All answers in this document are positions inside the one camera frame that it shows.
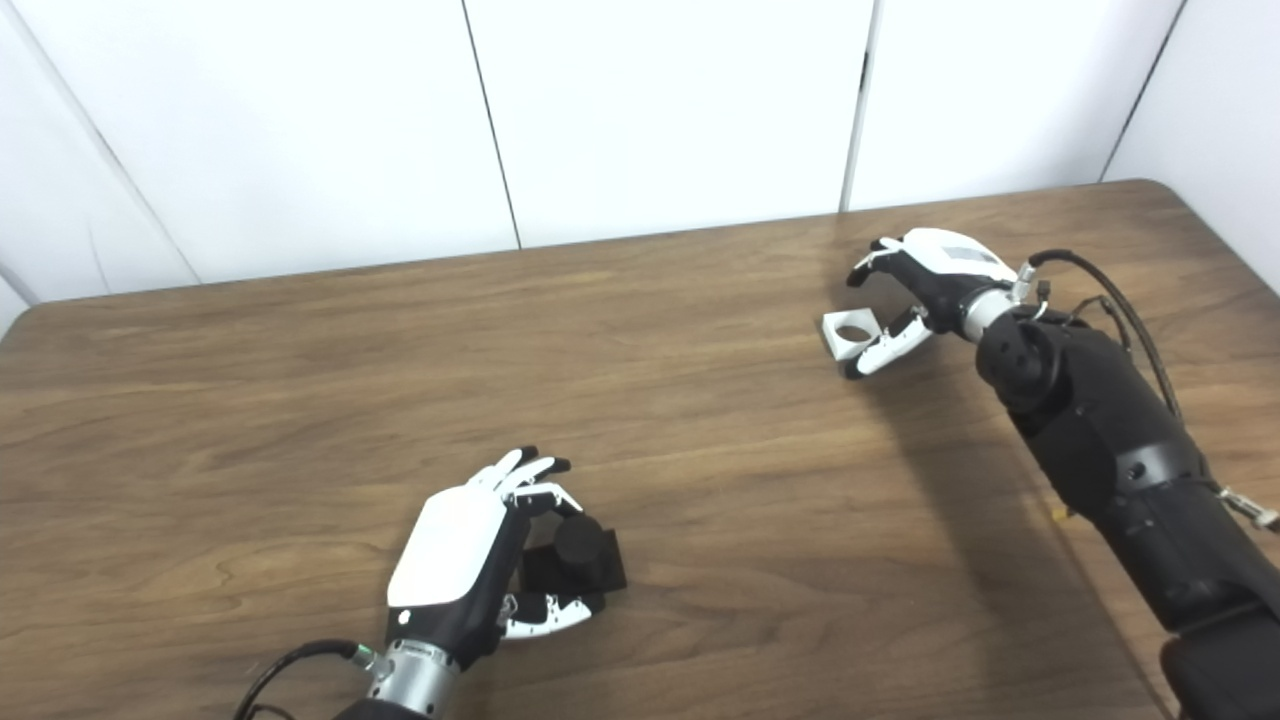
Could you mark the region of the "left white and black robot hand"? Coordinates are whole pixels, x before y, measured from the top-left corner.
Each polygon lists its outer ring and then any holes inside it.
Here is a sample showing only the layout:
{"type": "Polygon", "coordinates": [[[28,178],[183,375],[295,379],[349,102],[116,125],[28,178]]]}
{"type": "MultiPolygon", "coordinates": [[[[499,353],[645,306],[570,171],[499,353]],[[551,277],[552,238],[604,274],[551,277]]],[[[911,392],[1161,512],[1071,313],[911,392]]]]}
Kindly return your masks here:
{"type": "Polygon", "coordinates": [[[570,460],[524,446],[429,497],[390,575],[387,644],[430,646],[466,671],[504,639],[549,635],[600,614],[600,592],[509,589],[532,520],[585,514],[550,480],[570,469],[570,460]]]}

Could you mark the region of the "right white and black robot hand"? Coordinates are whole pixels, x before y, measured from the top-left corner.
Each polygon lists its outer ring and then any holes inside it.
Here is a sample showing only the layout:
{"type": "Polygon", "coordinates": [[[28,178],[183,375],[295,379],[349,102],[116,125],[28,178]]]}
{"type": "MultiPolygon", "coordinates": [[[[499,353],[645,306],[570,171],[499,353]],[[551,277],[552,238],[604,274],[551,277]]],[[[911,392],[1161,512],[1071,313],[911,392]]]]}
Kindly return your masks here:
{"type": "Polygon", "coordinates": [[[1025,286],[1018,273],[979,241],[954,231],[914,228],[870,243],[846,284],[863,286],[873,274],[896,279],[915,302],[844,361],[850,380],[877,373],[936,334],[978,343],[986,329],[1015,309],[1025,286]]]}

